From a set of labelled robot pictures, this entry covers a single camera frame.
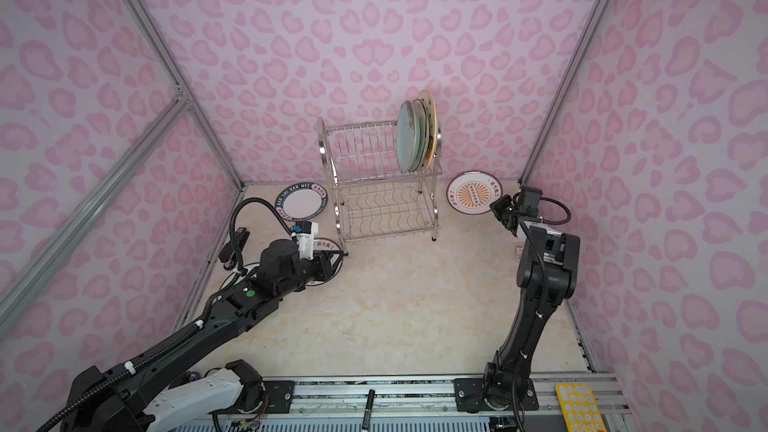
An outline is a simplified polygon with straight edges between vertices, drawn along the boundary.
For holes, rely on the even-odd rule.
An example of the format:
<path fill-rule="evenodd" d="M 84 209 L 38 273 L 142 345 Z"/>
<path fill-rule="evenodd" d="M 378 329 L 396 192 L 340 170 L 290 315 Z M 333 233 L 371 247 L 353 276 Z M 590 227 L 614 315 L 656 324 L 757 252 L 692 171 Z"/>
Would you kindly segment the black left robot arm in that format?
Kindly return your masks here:
<path fill-rule="evenodd" d="M 332 280 L 345 256 L 341 250 L 320 250 L 302 258 L 293 240 L 271 242 L 257 265 L 209 296 L 190 324 L 106 371 L 92 366 L 81 372 L 52 423 L 61 431 L 149 430 L 159 417 L 147 407 L 174 380 L 254 328 L 285 296 L 303 291 L 311 282 Z"/>

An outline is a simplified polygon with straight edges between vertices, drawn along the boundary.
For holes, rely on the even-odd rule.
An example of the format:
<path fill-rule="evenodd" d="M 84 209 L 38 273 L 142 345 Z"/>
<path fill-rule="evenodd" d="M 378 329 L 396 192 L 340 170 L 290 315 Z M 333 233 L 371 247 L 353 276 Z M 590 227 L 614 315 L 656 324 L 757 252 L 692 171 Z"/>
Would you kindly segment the mint green flower plate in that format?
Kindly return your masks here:
<path fill-rule="evenodd" d="M 401 173 L 411 169 L 417 146 L 417 121 L 413 103 L 404 101 L 399 110 L 396 127 L 396 156 Z"/>

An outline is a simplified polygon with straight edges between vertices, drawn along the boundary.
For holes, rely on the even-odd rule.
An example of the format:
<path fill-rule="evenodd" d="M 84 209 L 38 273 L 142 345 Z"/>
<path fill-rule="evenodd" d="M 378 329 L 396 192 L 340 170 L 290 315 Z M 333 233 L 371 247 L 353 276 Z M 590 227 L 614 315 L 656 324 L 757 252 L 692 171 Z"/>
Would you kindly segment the halloween cat star plate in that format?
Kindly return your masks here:
<path fill-rule="evenodd" d="M 433 161 L 438 132 L 438 121 L 436 116 L 436 106 L 432 94 L 428 90 L 422 90 L 418 95 L 418 100 L 422 103 L 426 116 L 426 139 L 424 155 L 419 165 L 419 171 L 426 171 Z"/>

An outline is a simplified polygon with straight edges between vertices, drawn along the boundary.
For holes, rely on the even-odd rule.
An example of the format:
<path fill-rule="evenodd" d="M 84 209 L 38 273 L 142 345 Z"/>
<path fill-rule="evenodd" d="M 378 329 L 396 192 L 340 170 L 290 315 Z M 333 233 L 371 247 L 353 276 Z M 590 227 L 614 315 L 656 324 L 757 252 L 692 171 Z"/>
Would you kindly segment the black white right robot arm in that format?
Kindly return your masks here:
<path fill-rule="evenodd" d="M 486 365 L 483 401 L 495 410 L 532 410 L 535 349 L 548 320 L 575 292 L 581 240 L 552 228 L 571 220 L 570 209 L 535 187 L 501 197 L 491 211 L 524 242 L 516 273 L 518 309 L 507 338 Z"/>

